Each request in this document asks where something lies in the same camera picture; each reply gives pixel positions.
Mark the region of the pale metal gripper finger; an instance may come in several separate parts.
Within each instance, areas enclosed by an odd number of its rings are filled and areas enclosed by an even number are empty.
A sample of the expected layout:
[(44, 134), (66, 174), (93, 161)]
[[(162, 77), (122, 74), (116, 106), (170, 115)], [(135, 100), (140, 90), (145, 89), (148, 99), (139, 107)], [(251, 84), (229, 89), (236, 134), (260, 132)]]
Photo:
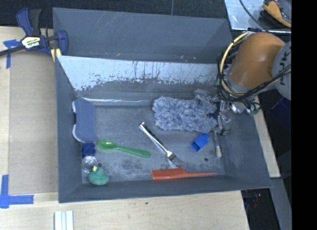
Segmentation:
[(214, 132), (214, 145), (215, 145), (215, 153), (218, 158), (222, 157), (222, 152), (220, 148), (220, 139), (218, 133)]
[(218, 127), (220, 135), (226, 135), (230, 131), (231, 119), (227, 118), (224, 114), (218, 116)]

